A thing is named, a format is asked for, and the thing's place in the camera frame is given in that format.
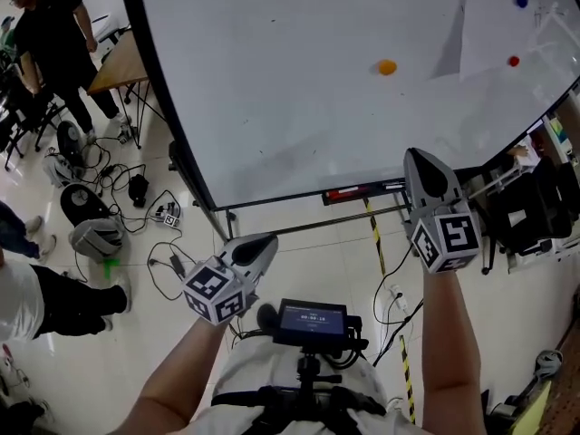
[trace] wooden table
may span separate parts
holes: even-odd
[[[140,96],[140,83],[147,82],[147,88],[145,90],[145,96],[141,98]],[[125,110],[125,102],[128,101],[128,95],[123,100],[121,96],[120,87],[130,86],[130,92],[132,92],[137,97],[137,127],[131,128],[133,131],[133,139],[135,140],[135,145],[140,149],[140,135],[141,135],[141,125],[143,123],[143,109],[147,105],[155,114],[160,118],[165,120],[165,118],[154,108],[151,107],[146,102],[147,94],[149,93],[149,76],[145,71],[143,66],[143,61],[141,60],[139,49],[135,43],[135,37],[132,31],[128,31],[121,36],[119,42],[112,49],[109,56],[107,56],[105,62],[102,64],[101,69],[97,72],[97,75],[92,80],[91,86],[87,93],[89,95],[94,95],[95,93],[106,92],[115,89],[119,94],[121,99],[121,106],[125,115],[127,111]]]
[[[94,95],[148,80],[133,32],[128,31],[121,36],[102,64],[87,93]]]

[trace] blue ball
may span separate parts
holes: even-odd
[[[526,8],[527,4],[529,3],[528,0],[516,0],[516,5],[520,8]]]

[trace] white shirt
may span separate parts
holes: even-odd
[[[232,352],[226,368],[219,378],[214,396],[230,392],[251,392],[272,385],[299,388],[297,363],[303,355],[300,349],[272,343],[270,337],[254,337],[243,340]],[[374,368],[364,359],[345,371],[335,371],[320,359],[320,375],[340,373],[341,386],[374,398],[383,407],[386,395],[376,378]],[[316,383],[315,388],[331,388],[329,383]],[[263,407],[219,405],[203,410],[181,435],[241,435],[262,412]],[[429,435],[412,425],[398,411],[385,417],[371,415],[365,411],[348,410],[357,422],[362,435]],[[332,435],[321,422],[294,421],[282,432],[284,435]]]
[[[38,276],[26,263],[5,260],[0,267],[0,342],[32,340],[44,319]]]

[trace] orange ball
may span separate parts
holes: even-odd
[[[377,64],[377,68],[383,76],[390,76],[397,71],[397,63],[392,60],[381,60]]]

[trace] whiteboard stand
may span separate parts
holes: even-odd
[[[219,235],[219,237],[222,239],[222,241],[226,242],[229,239],[234,238],[232,221],[235,220],[236,215],[234,215],[230,211],[231,208],[214,210],[209,206],[209,204],[207,203],[207,201],[204,198],[203,192],[200,189],[201,187],[203,187],[203,182],[197,181],[195,179],[195,177],[192,176],[193,173],[190,171],[191,163],[188,164],[183,158],[183,154],[185,154],[185,152],[186,152],[185,150],[179,150],[179,145],[175,141],[169,145],[169,157],[171,158],[171,161],[173,163],[173,167],[179,173],[179,175],[181,176],[183,181],[188,186],[188,189],[191,192],[191,194],[193,195],[193,197],[195,198],[199,208],[204,213],[205,217],[208,219],[209,223],[214,228],[214,230]],[[389,181],[388,183],[390,184],[390,187],[395,187],[392,185],[393,183],[398,183],[400,185],[399,185],[399,187],[391,188],[390,190],[385,190],[381,195],[394,194],[396,196],[397,194],[401,194],[401,197],[402,197],[402,200],[404,201],[404,204],[395,205],[395,206],[392,206],[389,208],[376,209],[374,211],[364,212],[364,213],[360,213],[360,214],[356,214],[356,215],[352,215],[352,216],[338,217],[338,218],[330,219],[330,220],[326,220],[326,221],[314,222],[312,224],[305,224],[303,226],[294,226],[294,227],[286,227],[286,228],[277,229],[277,230],[269,230],[268,233],[276,235],[276,236],[281,236],[284,234],[292,234],[294,232],[301,232],[304,230],[312,230],[312,229],[316,229],[316,228],[320,228],[320,227],[331,226],[333,224],[341,224],[343,222],[353,221],[356,219],[370,218],[373,216],[379,216],[381,214],[393,213],[395,211],[403,211],[403,210],[409,211],[411,209],[411,203],[409,201],[409,198],[407,197],[404,180],[397,179],[396,181]],[[227,233],[224,230],[224,228],[222,227],[221,223],[219,222],[219,220],[216,216],[216,212],[219,210],[223,210],[226,213]]]

